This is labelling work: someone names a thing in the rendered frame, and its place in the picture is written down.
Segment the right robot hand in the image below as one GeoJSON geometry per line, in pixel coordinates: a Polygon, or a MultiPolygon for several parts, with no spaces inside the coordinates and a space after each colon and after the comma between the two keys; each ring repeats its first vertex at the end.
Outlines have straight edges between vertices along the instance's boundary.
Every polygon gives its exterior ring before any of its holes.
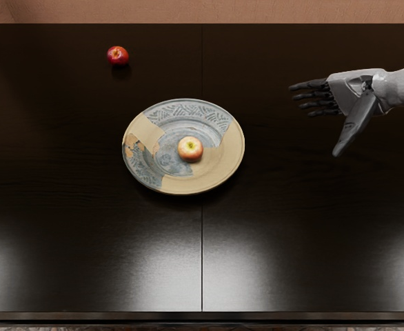
{"type": "Polygon", "coordinates": [[[301,109],[315,109],[308,113],[309,117],[345,116],[343,129],[332,151],[334,157],[339,157],[373,116],[382,116],[395,107],[404,106],[404,68],[392,72],[381,68],[338,72],[324,79],[296,83],[289,90],[308,91],[293,99],[311,99],[299,106],[301,109]]]}

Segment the beige blue patterned plate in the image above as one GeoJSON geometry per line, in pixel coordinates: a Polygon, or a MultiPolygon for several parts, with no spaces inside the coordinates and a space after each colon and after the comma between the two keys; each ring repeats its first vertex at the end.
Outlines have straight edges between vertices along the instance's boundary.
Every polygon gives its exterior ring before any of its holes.
{"type": "Polygon", "coordinates": [[[138,114],[122,141],[123,160],[134,178],[164,194],[189,195],[211,190],[237,170],[245,137],[237,120],[222,107],[199,99],[171,99],[138,114]],[[184,137],[196,137],[203,155],[182,160],[184,137]]]}

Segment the pale yellow-pink apple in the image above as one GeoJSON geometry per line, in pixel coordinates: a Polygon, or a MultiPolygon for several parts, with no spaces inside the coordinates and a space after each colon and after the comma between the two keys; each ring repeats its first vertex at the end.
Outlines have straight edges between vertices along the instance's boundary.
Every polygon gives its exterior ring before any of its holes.
{"type": "Polygon", "coordinates": [[[183,137],[177,146],[178,155],[186,162],[197,162],[203,156],[203,144],[193,136],[183,137]]]}

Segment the dark red apple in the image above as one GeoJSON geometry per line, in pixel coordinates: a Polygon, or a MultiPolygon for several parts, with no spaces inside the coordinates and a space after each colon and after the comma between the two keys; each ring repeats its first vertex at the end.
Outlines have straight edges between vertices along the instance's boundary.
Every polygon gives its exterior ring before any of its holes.
{"type": "Polygon", "coordinates": [[[126,66],[129,62],[129,53],[122,46],[112,46],[108,49],[107,60],[111,66],[126,66]]]}

